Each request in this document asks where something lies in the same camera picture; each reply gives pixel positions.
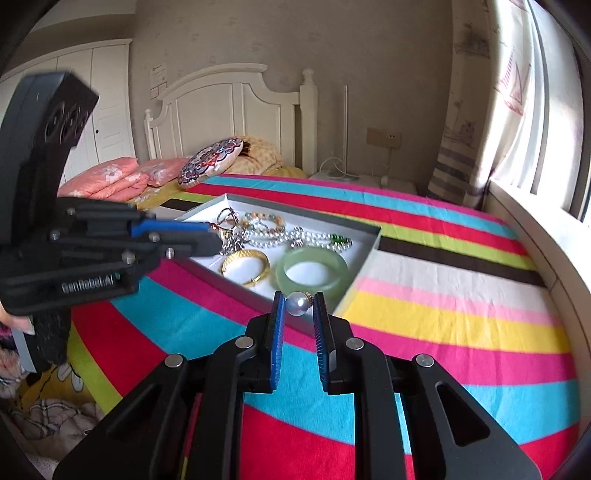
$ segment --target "wardrobe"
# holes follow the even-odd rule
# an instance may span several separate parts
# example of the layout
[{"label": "wardrobe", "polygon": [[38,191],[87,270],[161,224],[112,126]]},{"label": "wardrobe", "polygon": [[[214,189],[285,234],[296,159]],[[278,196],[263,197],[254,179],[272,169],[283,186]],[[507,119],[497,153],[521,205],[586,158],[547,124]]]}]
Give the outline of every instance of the wardrobe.
[{"label": "wardrobe", "polygon": [[129,44],[131,39],[88,43],[55,51],[0,77],[0,122],[18,82],[39,72],[70,71],[99,94],[78,146],[68,157],[61,182],[99,163],[135,157],[129,114]]}]

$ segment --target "colorful striped fabric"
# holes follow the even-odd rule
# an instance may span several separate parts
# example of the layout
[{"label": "colorful striped fabric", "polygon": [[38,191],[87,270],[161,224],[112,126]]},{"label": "colorful striped fabric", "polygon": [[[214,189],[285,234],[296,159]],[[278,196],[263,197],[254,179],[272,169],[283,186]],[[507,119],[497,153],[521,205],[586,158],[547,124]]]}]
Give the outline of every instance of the colorful striped fabric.
[{"label": "colorful striped fabric", "polygon": [[[577,439],[578,383],[550,296],[506,225],[415,196],[269,177],[214,177],[165,205],[224,193],[381,225],[337,314],[387,354],[433,355],[545,478],[556,470]],[[108,411],[168,353],[212,353],[258,314],[167,261],[139,294],[74,310],[70,359]],[[278,390],[246,397],[242,477],[352,479],[353,444],[352,398],[323,393],[314,340],[286,329]],[[407,439],[405,452],[412,471]]]}]

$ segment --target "bed post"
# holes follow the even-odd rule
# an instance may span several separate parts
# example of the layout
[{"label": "bed post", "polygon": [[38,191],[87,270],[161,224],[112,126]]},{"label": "bed post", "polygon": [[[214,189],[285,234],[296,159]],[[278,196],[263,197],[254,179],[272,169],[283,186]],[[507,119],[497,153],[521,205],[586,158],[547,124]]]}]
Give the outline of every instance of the bed post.
[{"label": "bed post", "polygon": [[152,120],[154,120],[152,118],[152,111],[148,108],[145,111],[144,129],[146,133],[146,141],[148,142],[148,155],[150,156],[150,160],[157,158],[156,144],[154,143],[154,133],[152,132],[152,128],[150,127],[150,122]]},{"label": "bed post", "polygon": [[316,173],[318,140],[318,87],[312,79],[314,70],[305,69],[300,86],[301,168],[307,175]]}]

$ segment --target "pearl necklace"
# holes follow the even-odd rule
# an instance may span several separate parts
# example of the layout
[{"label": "pearl necklace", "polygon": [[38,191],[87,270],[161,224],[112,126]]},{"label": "pearl necklace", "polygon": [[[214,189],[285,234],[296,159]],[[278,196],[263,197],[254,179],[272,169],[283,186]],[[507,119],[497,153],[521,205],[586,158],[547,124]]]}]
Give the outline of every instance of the pearl necklace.
[{"label": "pearl necklace", "polygon": [[297,247],[303,247],[304,244],[311,247],[326,248],[333,252],[342,252],[347,250],[353,242],[350,238],[336,235],[334,233],[314,233],[307,232],[302,227],[296,226],[289,232],[257,232],[256,236],[269,239],[268,241],[259,242],[250,240],[249,244],[255,248],[273,248],[278,247],[286,242],[294,242]]}]

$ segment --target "green bracelet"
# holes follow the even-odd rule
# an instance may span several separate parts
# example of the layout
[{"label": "green bracelet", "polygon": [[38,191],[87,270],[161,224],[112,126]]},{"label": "green bracelet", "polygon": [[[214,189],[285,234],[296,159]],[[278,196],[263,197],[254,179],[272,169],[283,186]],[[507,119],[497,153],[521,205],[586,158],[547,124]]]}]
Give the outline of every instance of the green bracelet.
[{"label": "green bracelet", "polygon": [[[287,276],[286,271],[302,262],[316,262],[331,269],[336,279],[325,285],[302,285]],[[315,295],[321,291],[325,297],[343,296],[349,286],[349,267],[338,253],[319,247],[304,247],[287,252],[275,265],[277,286],[283,295],[288,296],[295,291]]]}]

